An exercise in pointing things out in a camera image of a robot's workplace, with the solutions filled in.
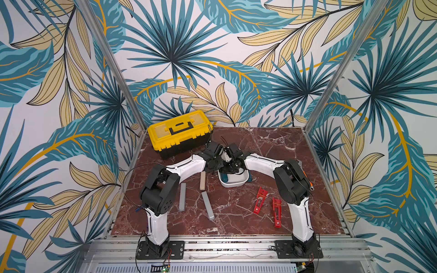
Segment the red plastic part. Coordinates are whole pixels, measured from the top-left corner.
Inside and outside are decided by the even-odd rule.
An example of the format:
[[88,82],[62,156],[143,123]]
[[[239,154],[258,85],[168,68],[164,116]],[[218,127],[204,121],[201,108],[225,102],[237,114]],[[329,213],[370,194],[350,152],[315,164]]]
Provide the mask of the red plastic part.
[[273,198],[274,227],[281,227],[281,200]]
[[255,203],[255,208],[253,209],[253,213],[258,214],[261,210],[261,207],[264,204],[264,201],[266,200],[267,197],[267,191],[260,189],[258,190],[258,194],[257,194],[257,202]]

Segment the yellow toolbox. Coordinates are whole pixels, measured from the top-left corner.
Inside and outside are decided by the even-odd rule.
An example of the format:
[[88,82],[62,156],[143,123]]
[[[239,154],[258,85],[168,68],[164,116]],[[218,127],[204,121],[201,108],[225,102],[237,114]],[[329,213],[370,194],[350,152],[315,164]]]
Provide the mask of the yellow toolbox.
[[174,117],[147,128],[153,148],[162,159],[208,142],[212,124],[201,110]]

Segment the red marble table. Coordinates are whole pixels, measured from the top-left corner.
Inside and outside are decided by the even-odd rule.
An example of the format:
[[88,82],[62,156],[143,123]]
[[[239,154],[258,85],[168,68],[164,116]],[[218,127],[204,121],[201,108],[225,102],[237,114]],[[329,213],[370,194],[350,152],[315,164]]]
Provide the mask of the red marble table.
[[[214,128],[213,139],[219,143],[223,136],[230,144],[235,142],[240,149],[254,151],[273,159],[299,159],[303,169],[314,184],[314,198],[309,202],[311,222],[320,234],[340,234],[343,230],[335,208],[325,189],[308,144],[300,128]],[[136,165],[146,162],[173,164],[188,158],[191,152],[161,160],[153,150],[148,135],[142,145]],[[127,197],[140,204],[138,197],[152,164],[140,166],[133,171],[126,191]],[[225,188],[220,184],[217,173],[207,173],[206,191],[214,211],[215,220],[210,221],[199,190],[200,174],[186,179],[185,211],[179,212],[179,190],[173,208],[168,215],[168,231],[172,235],[254,235],[291,234],[292,222],[288,206],[282,201],[282,227],[274,227],[272,198],[280,198],[274,179],[258,172],[251,172],[252,182],[243,186]],[[268,191],[260,213],[253,208],[259,187]],[[138,235],[147,231],[147,214],[135,211],[135,206],[123,200],[112,236]]]

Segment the gray block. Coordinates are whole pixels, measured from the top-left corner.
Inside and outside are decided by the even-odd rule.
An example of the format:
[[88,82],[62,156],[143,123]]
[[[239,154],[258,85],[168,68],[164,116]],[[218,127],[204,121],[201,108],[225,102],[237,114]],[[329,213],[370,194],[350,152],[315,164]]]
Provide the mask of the gray block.
[[206,193],[206,191],[202,192],[202,197],[203,197],[203,202],[205,203],[206,212],[208,212],[208,218],[211,221],[214,221],[215,219],[214,213],[212,212],[211,203],[209,202],[208,194]]
[[187,183],[180,184],[180,196],[179,196],[179,211],[185,210],[185,193],[187,191]]

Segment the tropical leaf wallpaper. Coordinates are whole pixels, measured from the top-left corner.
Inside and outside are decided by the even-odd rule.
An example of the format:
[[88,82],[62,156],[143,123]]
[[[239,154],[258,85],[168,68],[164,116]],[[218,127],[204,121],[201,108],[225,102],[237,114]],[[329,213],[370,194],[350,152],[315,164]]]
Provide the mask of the tropical leaf wallpaper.
[[[303,126],[376,0],[90,0],[146,125]],[[74,0],[0,3],[0,273],[75,272],[140,126]],[[310,138],[382,272],[437,272],[437,2],[389,0]]]
[[[117,52],[120,3],[91,3]],[[0,12],[0,272],[75,272],[119,201],[139,125],[75,1]]]
[[303,126],[373,2],[123,1],[108,41],[125,41],[113,52],[147,125],[200,109],[215,126]]
[[310,132],[381,272],[437,272],[436,20],[437,1],[389,1]]

